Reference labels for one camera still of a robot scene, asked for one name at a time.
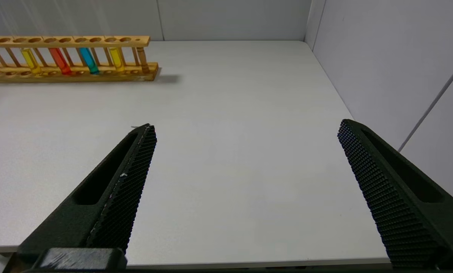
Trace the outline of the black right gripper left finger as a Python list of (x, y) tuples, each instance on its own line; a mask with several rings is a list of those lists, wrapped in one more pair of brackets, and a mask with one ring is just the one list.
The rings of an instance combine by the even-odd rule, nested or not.
[(147, 123), (129, 132), (19, 245), (34, 262), (51, 248), (119, 248), (126, 251), (157, 143)]

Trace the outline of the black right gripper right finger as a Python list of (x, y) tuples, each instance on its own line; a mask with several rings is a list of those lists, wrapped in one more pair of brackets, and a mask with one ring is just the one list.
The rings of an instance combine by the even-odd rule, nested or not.
[(453, 197), (367, 126), (338, 140), (393, 266), (453, 266)]

